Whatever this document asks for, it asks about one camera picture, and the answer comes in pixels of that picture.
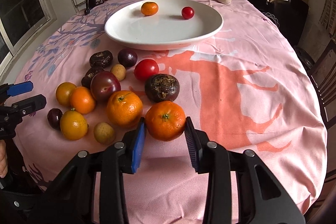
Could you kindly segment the person's left hand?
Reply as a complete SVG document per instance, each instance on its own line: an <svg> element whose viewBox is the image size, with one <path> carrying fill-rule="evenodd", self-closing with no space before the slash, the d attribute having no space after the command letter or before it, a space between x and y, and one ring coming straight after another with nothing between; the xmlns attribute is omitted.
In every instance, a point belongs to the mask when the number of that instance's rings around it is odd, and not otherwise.
<svg viewBox="0 0 336 224"><path fill-rule="evenodd" d="M8 171L8 162L6 154L6 143L4 140L0 141L0 176L4 178Z"/></svg>

